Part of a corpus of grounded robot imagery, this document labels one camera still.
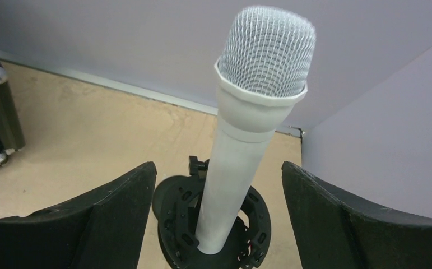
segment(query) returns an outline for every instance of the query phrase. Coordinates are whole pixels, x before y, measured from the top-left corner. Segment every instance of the black mounting bracket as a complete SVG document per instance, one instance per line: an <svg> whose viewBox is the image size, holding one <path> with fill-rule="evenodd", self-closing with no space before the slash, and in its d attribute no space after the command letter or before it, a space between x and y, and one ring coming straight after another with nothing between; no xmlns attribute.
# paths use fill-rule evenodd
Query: black mounting bracket
<svg viewBox="0 0 432 269"><path fill-rule="evenodd" d="M209 160L189 157L190 176L177 175L163 180L156 188L153 212L158 219L161 250L172 268L252 269L259 267L271 239L271 222L262 196L250 187L241 210L248 225L237 217L223 249L207 255L197 248L194 236Z"/></svg>

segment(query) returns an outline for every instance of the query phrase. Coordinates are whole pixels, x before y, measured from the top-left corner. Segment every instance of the microphone head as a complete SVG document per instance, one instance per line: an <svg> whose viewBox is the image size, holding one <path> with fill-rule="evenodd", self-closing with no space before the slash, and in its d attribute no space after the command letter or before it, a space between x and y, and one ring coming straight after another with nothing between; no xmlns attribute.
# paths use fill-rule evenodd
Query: microphone head
<svg viewBox="0 0 432 269"><path fill-rule="evenodd" d="M305 87L315 41L307 19L279 8L247 7L232 24L219 72L249 92L295 96Z"/></svg>

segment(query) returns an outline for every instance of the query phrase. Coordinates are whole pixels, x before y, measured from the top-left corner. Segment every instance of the white panel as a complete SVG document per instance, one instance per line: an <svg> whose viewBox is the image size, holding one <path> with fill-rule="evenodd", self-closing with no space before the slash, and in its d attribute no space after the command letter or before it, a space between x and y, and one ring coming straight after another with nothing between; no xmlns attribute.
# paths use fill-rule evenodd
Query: white panel
<svg viewBox="0 0 432 269"><path fill-rule="evenodd" d="M235 14L310 19L310 92L287 124L316 126L432 46L432 0L0 0L0 50L215 106L212 65Z"/></svg>
<svg viewBox="0 0 432 269"><path fill-rule="evenodd" d="M303 167L373 202L432 217L432 48L307 132Z"/></svg>

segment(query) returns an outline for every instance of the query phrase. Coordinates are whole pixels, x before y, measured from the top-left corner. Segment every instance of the gray wall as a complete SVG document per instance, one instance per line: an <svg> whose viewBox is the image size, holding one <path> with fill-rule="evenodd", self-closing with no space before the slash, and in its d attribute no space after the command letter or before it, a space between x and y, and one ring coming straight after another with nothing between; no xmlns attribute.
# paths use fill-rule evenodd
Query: gray wall
<svg viewBox="0 0 432 269"><path fill-rule="evenodd" d="M309 94L286 121L304 129L432 46L432 0L0 0L0 50L215 106L212 65L256 3L317 27Z"/></svg>
<svg viewBox="0 0 432 269"><path fill-rule="evenodd" d="M432 217L432 48L309 131L303 167L371 201Z"/></svg>

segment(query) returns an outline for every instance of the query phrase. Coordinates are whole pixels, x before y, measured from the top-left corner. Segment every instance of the white microphone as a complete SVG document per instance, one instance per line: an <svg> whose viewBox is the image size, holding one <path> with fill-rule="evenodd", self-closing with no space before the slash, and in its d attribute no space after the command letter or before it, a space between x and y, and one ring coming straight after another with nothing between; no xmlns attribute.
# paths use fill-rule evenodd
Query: white microphone
<svg viewBox="0 0 432 269"><path fill-rule="evenodd" d="M251 6L235 18L215 64L219 112L196 228L201 252L222 250L275 129L305 97L315 40L307 19L279 8Z"/></svg>

